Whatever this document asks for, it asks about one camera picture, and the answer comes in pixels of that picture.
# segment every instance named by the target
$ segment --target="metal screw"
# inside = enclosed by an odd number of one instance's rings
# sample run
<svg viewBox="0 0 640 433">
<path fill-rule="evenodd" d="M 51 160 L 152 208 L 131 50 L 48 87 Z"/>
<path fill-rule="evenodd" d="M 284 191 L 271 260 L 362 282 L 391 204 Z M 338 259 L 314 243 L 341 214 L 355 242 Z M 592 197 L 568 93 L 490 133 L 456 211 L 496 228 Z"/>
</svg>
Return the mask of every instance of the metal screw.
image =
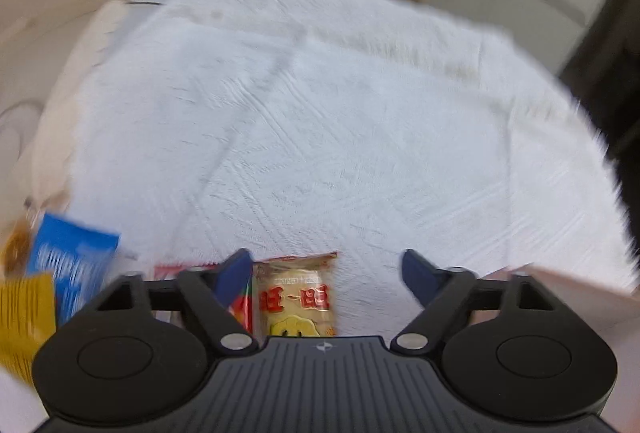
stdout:
<svg viewBox="0 0 640 433">
<path fill-rule="evenodd" d="M 405 350 L 420 350 L 429 343 L 422 334 L 402 334 L 396 339 L 396 345 Z"/>
<path fill-rule="evenodd" d="M 226 334 L 220 339 L 220 344 L 229 350 L 244 350 L 251 346 L 254 340 L 246 334 Z"/>
</svg>

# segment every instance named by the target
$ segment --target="yellow snack bag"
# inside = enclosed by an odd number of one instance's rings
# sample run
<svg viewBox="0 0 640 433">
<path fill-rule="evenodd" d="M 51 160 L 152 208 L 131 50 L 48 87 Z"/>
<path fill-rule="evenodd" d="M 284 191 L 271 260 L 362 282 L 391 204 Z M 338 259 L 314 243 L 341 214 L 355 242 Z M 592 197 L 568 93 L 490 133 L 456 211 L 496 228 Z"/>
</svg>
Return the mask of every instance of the yellow snack bag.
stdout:
<svg viewBox="0 0 640 433">
<path fill-rule="evenodd" d="M 338 253 L 285 256 L 254 264 L 260 327 L 266 336 L 335 336 L 329 280 Z"/>
<path fill-rule="evenodd" d="M 0 365 L 33 386 L 33 357 L 55 331 L 56 301 L 50 273 L 0 284 Z"/>
</svg>

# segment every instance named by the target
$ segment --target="snack bag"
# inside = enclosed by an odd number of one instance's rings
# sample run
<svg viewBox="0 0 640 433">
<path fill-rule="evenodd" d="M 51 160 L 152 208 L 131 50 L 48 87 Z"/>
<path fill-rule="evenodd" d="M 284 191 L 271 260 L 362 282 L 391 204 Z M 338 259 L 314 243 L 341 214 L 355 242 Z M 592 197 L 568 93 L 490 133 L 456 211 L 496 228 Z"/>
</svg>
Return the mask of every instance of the snack bag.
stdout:
<svg viewBox="0 0 640 433">
<path fill-rule="evenodd" d="M 203 265 L 156 265 L 154 267 L 154 279 L 173 279 L 177 276 L 178 272 L 183 269 L 192 269 L 193 267 L 200 267 L 202 269 L 213 269 L 217 263 L 205 263 Z M 244 291 L 236 298 L 233 304 L 229 307 L 229 312 L 238 322 L 244 326 L 244 329 L 250 334 L 253 333 L 253 310 L 251 299 L 251 278 L 247 283 Z M 181 326 L 178 313 L 159 311 L 156 313 L 156 318 L 161 321 L 173 323 L 174 325 Z"/>
<path fill-rule="evenodd" d="M 48 272 L 0 284 L 0 365 L 31 385 L 33 357 L 56 331 L 55 305 Z"/>
<path fill-rule="evenodd" d="M 338 253 L 254 264 L 260 325 L 268 336 L 335 336 L 329 273 Z"/>
<path fill-rule="evenodd" d="M 17 219 L 0 249 L 0 270 L 6 277 L 20 275 L 29 259 L 31 226 L 25 217 Z"/>
<path fill-rule="evenodd" d="M 100 291 L 117 246 L 117 235 L 44 215 L 26 273 L 52 273 L 59 325 Z"/>
</svg>

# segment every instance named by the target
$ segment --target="circular pad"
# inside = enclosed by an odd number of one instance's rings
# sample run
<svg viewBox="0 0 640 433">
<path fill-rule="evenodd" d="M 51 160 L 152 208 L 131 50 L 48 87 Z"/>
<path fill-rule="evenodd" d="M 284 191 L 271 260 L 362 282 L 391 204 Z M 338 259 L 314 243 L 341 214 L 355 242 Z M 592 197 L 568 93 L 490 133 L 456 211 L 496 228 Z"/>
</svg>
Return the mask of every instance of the circular pad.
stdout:
<svg viewBox="0 0 640 433">
<path fill-rule="evenodd" d="M 616 358 L 572 315 L 500 313 L 451 337 L 442 370 L 463 400 L 517 422 L 599 413 L 616 380 Z"/>
<path fill-rule="evenodd" d="M 124 379 L 145 369 L 154 350 L 135 337 L 103 337 L 80 350 L 78 365 L 96 379 Z"/>
<path fill-rule="evenodd" d="M 508 339 L 498 347 L 498 361 L 516 375 L 547 379 L 569 368 L 571 354 L 548 337 L 521 336 Z"/>
<path fill-rule="evenodd" d="M 187 401 L 207 370 L 193 334 L 128 311 L 77 316 L 33 361 L 33 381 L 50 415 L 88 425 L 125 425 Z"/>
</svg>

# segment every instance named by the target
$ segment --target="blue snack bag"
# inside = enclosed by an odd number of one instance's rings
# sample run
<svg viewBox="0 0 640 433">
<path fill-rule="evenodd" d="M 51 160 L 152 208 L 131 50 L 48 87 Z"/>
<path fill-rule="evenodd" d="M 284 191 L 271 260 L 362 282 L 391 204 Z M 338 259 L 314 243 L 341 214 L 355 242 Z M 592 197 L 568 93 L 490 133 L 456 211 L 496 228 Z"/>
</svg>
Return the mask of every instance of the blue snack bag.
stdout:
<svg viewBox="0 0 640 433">
<path fill-rule="evenodd" d="M 100 291 L 118 240 L 118 235 L 44 215 L 26 273 L 52 272 L 59 326 Z"/>
</svg>

